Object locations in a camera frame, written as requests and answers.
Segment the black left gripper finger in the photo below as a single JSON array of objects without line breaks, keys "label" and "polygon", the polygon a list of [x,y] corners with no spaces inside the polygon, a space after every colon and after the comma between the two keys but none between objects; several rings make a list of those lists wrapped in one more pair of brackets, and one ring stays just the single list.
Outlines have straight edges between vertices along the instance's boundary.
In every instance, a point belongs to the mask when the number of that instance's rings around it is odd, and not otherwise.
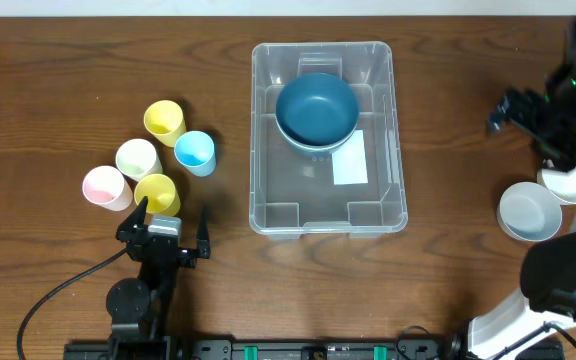
[{"label": "black left gripper finger", "polygon": [[198,251],[198,258],[201,259],[209,259],[211,256],[211,244],[210,244],[210,237],[207,227],[207,208],[203,207],[200,213],[197,234],[196,234],[196,243],[197,243],[197,251]]},{"label": "black left gripper finger", "polygon": [[137,208],[117,228],[117,240],[137,240],[147,231],[144,224],[147,214],[148,197],[144,197]]}]

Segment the white small bowl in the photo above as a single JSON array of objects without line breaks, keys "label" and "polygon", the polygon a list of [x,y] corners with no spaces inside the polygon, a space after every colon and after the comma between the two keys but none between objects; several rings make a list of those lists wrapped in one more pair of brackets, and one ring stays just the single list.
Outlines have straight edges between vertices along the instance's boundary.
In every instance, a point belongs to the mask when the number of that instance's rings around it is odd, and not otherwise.
[{"label": "white small bowl", "polygon": [[537,172],[537,182],[546,187],[562,205],[576,205],[576,167],[558,171],[551,160],[545,160]]}]

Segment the light grey small bowl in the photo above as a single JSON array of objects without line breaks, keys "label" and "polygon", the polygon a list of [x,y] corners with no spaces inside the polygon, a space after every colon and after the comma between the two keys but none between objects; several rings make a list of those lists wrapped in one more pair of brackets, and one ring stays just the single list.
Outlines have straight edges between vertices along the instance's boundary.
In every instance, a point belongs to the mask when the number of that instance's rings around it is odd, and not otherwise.
[{"label": "light grey small bowl", "polygon": [[519,182],[507,188],[496,216],[508,236],[528,242],[554,237],[563,220],[559,201],[547,188],[533,182]]}]

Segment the cream large bowl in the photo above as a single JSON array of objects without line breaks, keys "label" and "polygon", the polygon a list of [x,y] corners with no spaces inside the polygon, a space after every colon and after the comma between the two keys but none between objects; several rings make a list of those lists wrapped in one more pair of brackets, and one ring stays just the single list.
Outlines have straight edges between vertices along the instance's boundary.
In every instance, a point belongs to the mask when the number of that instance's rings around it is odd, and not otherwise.
[{"label": "cream large bowl", "polygon": [[277,128],[283,138],[294,148],[305,153],[332,153],[342,145],[344,145],[357,130],[357,126],[354,126],[349,133],[341,138],[339,141],[328,145],[307,145],[305,143],[299,142],[294,138],[291,138],[286,131],[284,131],[280,125]]}]

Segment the dark blue top bowl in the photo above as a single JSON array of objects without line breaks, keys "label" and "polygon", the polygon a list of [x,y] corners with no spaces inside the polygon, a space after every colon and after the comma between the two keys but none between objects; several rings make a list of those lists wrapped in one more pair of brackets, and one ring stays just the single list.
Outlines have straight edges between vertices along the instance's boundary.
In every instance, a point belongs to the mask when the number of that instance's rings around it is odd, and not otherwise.
[{"label": "dark blue top bowl", "polygon": [[351,86],[327,73],[309,73],[279,93],[275,117],[291,138],[307,145],[339,141],[358,125],[359,100]]}]

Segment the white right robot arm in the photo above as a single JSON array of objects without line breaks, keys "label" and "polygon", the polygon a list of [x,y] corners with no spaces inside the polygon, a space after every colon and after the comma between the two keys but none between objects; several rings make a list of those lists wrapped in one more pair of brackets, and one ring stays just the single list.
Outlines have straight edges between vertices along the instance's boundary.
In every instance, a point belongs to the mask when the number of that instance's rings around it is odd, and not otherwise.
[{"label": "white right robot arm", "polygon": [[[297,73],[272,92],[278,102],[267,108],[285,141],[302,156],[338,154],[350,145],[356,126],[341,127],[339,138],[326,125],[314,123],[311,100],[320,97],[348,106],[342,79],[342,58],[357,59],[360,43],[263,43],[253,52],[255,77],[266,70],[297,65]],[[556,172],[576,167],[576,17],[571,21],[565,57],[546,80],[543,93],[508,89],[491,113],[487,128],[498,132],[512,123],[533,138]],[[510,222],[514,208],[502,201],[497,217],[511,236],[529,240],[520,286],[489,313],[472,319],[446,338],[414,328],[390,344],[243,343],[205,340],[193,355],[210,359],[357,359],[371,352],[383,359],[539,359],[542,342],[552,332],[576,327],[576,217],[572,230],[554,238],[545,231],[529,232]]]}]

